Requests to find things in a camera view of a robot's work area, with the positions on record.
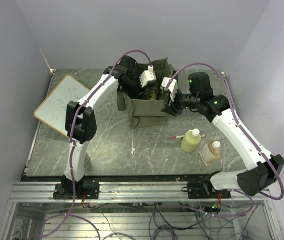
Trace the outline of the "clear perfume bottle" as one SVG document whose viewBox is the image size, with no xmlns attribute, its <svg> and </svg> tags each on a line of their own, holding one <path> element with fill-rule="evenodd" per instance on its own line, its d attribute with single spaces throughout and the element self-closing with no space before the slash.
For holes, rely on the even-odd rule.
<svg viewBox="0 0 284 240">
<path fill-rule="evenodd" d="M 145 99 L 146 100 L 156 100 L 156 96 L 157 96 L 157 88 L 149 87 L 146 91 Z"/>
</svg>

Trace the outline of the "olive green canvas bag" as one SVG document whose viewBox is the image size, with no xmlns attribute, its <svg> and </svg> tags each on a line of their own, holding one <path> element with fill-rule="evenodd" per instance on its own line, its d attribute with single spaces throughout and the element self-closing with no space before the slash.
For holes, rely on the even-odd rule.
<svg viewBox="0 0 284 240">
<path fill-rule="evenodd" d="M 148 63 L 137 63 L 130 56 L 124 56 L 116 65 L 112 75 L 118 77 L 117 89 L 117 108 L 118 111 L 127 111 L 129 126 L 131 129 L 147 128 L 154 126 L 163 126 L 168 124 L 169 114 L 162 112 L 164 100 L 169 96 L 169 93 L 160 89 L 164 77 L 172 77 L 176 73 L 175 68 L 168 63 L 167 58 L 153 60 L 151 65 L 154 67 L 156 74 L 156 82 L 149 83 L 146 86 L 146 91 L 149 87 L 157 88 L 156 100 L 146 100 L 144 94 L 142 99 L 133 99 L 128 97 L 120 90 L 120 77 L 128 75 L 131 78 L 139 77 L 141 73 L 147 70 Z"/>
</svg>

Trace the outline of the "yellow-green pump bottle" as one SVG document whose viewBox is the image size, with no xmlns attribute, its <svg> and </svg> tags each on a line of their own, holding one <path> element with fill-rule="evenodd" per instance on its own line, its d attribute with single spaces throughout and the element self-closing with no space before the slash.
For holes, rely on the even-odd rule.
<svg viewBox="0 0 284 240">
<path fill-rule="evenodd" d="M 196 149 L 200 141 L 201 135 L 199 129 L 188 130 L 181 141 L 181 148 L 184 152 L 191 153 Z"/>
</svg>

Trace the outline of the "amber liquid bottle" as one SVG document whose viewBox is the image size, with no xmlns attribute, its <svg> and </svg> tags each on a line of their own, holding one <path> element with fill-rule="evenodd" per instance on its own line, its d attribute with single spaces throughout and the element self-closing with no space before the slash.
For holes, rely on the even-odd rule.
<svg viewBox="0 0 284 240">
<path fill-rule="evenodd" d="M 200 158 L 205 166 L 210 166 L 220 157 L 221 143 L 218 140 L 210 139 L 199 151 Z"/>
</svg>

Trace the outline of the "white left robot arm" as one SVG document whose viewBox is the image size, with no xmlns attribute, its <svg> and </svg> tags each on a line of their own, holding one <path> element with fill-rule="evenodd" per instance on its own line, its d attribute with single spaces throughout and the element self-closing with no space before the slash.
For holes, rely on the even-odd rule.
<svg viewBox="0 0 284 240">
<path fill-rule="evenodd" d="M 66 107 L 65 130 L 69 138 L 69 159 L 61 184 L 56 186 L 54 198 L 77 199 L 84 194 L 84 163 L 89 141 L 97 131 L 95 111 L 117 90 L 133 89 L 140 93 L 139 68 L 135 59 L 123 56 L 118 63 L 106 68 L 92 89 L 80 100 L 70 101 Z"/>
</svg>

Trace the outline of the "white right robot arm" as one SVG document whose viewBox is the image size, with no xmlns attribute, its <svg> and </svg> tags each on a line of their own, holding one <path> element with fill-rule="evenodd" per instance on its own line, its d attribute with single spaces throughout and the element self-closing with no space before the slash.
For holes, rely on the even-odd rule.
<svg viewBox="0 0 284 240">
<path fill-rule="evenodd" d="M 227 97 L 214 95 L 208 74 L 192 73 L 188 82 L 189 93 L 182 93 L 176 79 L 164 77 L 161 89 L 168 91 L 169 96 L 162 111 L 175 117 L 189 109 L 205 116 L 227 137 L 245 165 L 243 170 L 213 173 L 202 186 L 203 194 L 213 198 L 220 190 L 239 189 L 252 197 L 276 182 L 284 165 L 283 157 L 273 155 L 253 137 Z"/>
</svg>

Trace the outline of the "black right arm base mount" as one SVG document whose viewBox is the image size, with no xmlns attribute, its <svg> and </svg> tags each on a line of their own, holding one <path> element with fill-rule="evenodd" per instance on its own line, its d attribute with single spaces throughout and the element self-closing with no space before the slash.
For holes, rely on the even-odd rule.
<svg viewBox="0 0 284 240">
<path fill-rule="evenodd" d="M 191 181 L 188 181 L 186 186 L 181 188 L 181 191 L 187 193 L 189 199 L 222 199 L 231 198 L 229 190 L 216 190 L 210 182 L 210 178 L 219 171 L 211 174 L 195 174 Z"/>
</svg>

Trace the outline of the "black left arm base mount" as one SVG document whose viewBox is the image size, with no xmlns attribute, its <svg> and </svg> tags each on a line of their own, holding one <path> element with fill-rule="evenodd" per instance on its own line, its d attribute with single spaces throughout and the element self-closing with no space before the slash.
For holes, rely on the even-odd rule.
<svg viewBox="0 0 284 240">
<path fill-rule="evenodd" d="M 65 183 L 55 185 L 53 199 L 71 200 L 75 196 L 75 199 L 95 200 L 98 198 L 99 188 L 100 185 L 97 182 L 83 180 L 75 182 L 75 193 L 73 193 L 73 184 L 71 181 L 67 180 Z"/>
</svg>

